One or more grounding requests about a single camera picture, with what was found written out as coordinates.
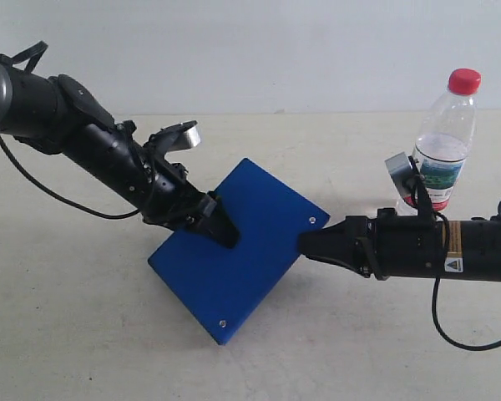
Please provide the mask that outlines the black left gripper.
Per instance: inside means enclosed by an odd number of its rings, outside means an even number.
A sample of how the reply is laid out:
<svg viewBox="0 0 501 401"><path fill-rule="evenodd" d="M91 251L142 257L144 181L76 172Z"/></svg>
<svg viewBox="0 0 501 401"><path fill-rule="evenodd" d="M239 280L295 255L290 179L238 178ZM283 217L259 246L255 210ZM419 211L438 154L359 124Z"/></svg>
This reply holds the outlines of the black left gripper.
<svg viewBox="0 0 501 401"><path fill-rule="evenodd" d="M146 199L139 206L144 223L172 231L188 228L227 249L237 245L240 232L221 198L196 189L181 163L170 163L168 153L157 155L144 145L135 145L130 153L147 180Z"/></svg>

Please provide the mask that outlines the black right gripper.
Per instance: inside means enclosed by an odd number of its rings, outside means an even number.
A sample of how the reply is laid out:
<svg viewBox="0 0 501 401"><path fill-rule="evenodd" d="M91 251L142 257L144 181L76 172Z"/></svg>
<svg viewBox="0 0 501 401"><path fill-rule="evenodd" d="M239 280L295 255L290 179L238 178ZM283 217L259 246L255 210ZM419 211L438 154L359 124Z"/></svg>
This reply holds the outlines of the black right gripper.
<svg viewBox="0 0 501 401"><path fill-rule="evenodd" d="M443 273L443 224L434 214L399 216L384 208L374 218L348 216L345 222L303 232L296 249L313 261L381 281L434 278Z"/></svg>

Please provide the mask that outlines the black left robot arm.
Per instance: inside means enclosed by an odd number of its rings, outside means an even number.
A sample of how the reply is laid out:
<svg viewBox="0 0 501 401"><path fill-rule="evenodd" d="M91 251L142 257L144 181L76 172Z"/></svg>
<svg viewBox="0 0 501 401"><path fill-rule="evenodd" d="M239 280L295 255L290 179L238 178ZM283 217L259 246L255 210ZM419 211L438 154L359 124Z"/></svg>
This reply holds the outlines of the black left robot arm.
<svg viewBox="0 0 501 401"><path fill-rule="evenodd" d="M140 215L147 225L187 230L232 248L240 233L213 191L197 189L169 152L200 142L194 120L174 124L134 140L133 121L117 122L77 80L66 74L44 78L33 73L39 55L0 54L0 139L15 140L45 155L64 155L121 198L132 209L104 214L50 190L42 191L69 206L108 220Z"/></svg>

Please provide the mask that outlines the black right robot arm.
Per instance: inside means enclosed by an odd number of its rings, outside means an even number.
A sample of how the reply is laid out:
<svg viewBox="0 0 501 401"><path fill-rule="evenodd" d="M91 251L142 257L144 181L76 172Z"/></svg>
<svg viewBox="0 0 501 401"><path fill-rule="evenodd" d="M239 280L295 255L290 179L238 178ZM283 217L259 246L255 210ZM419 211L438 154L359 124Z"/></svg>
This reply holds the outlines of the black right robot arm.
<svg viewBox="0 0 501 401"><path fill-rule="evenodd" d="M333 226L301 233L297 250L361 277L442 278L501 282L501 219L438 221L400 216L347 216Z"/></svg>

